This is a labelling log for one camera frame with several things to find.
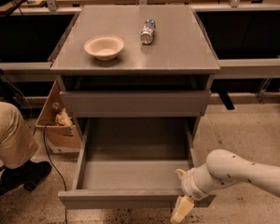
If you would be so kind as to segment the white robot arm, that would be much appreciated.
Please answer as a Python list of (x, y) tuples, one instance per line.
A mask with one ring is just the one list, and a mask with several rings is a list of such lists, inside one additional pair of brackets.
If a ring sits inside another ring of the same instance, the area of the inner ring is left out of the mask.
[(280, 198), (280, 167), (247, 161), (225, 149), (211, 151), (198, 168), (175, 172), (184, 196), (176, 200), (172, 224), (180, 224), (195, 201), (208, 197), (215, 189), (225, 189), (238, 182), (246, 182)]

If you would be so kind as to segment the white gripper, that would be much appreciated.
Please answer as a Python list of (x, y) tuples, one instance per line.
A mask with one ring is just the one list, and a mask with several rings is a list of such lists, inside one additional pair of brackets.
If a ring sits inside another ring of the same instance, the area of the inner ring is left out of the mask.
[(194, 207), (194, 201), (200, 201), (208, 196), (195, 182), (196, 168), (188, 171), (176, 169), (175, 173), (181, 180), (181, 188), (186, 196), (179, 196), (175, 203), (170, 221), (172, 224), (180, 224)]

